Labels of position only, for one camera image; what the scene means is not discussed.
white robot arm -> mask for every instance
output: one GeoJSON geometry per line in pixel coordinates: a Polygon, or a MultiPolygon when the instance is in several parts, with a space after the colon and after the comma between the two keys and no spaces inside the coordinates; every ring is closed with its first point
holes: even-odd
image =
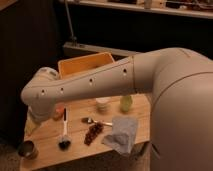
{"type": "Polygon", "coordinates": [[[63,80],[57,71],[41,68],[21,98],[42,122],[58,102],[148,92],[151,170],[213,170],[213,63],[194,51],[137,54],[63,80]]]}

small cup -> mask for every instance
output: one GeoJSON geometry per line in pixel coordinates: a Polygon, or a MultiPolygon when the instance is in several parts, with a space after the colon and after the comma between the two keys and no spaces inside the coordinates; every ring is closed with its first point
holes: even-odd
{"type": "Polygon", "coordinates": [[[95,100],[96,100],[96,105],[99,111],[107,110],[110,97],[100,97],[100,98],[96,98],[95,100]]]}
{"type": "Polygon", "coordinates": [[[30,140],[24,141],[18,147],[18,154],[26,159],[35,159],[38,156],[38,150],[30,140]]]}

wooden table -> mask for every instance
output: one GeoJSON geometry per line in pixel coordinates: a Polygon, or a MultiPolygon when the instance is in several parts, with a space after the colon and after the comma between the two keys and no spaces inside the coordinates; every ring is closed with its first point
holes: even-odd
{"type": "Polygon", "coordinates": [[[67,104],[68,111],[68,134],[72,144],[67,151],[58,148],[59,137],[63,130],[63,121],[52,119],[44,122],[30,137],[25,136],[25,140],[32,140],[39,155],[36,159],[22,159],[20,170],[34,170],[43,167],[80,159],[87,156],[112,150],[101,143],[103,137],[109,134],[111,127],[104,127],[101,133],[90,146],[84,144],[85,134],[90,125],[81,122],[81,118],[90,116],[95,120],[111,122],[117,115],[136,117],[139,120],[135,144],[149,140],[150,125],[150,104],[144,94],[132,95],[133,104],[128,113],[121,113],[119,104],[120,96],[110,99],[107,112],[100,113],[97,110],[95,99],[74,101],[67,104]]]}

napkin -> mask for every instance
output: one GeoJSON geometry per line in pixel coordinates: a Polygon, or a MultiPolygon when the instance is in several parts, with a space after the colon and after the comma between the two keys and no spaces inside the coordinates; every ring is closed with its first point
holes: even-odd
{"type": "Polygon", "coordinates": [[[102,143],[123,156],[129,156],[135,143],[138,120],[116,116],[112,119],[112,123],[112,132],[102,139],[102,143]]]}

metal spoon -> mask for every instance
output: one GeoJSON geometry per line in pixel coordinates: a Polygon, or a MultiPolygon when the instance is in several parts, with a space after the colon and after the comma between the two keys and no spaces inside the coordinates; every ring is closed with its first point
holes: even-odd
{"type": "Polygon", "coordinates": [[[61,150],[67,150],[71,144],[71,141],[69,139],[68,133],[67,133],[67,112],[66,108],[64,108],[64,121],[63,121],[64,129],[63,134],[59,140],[58,146],[61,150]]]}
{"type": "MultiPolygon", "coordinates": [[[[99,121],[93,120],[91,117],[85,117],[85,118],[81,119],[81,122],[87,123],[87,124],[92,124],[92,123],[98,123],[99,121]]],[[[100,123],[102,123],[103,125],[106,125],[106,126],[112,126],[111,122],[100,122],[100,123]]]]}

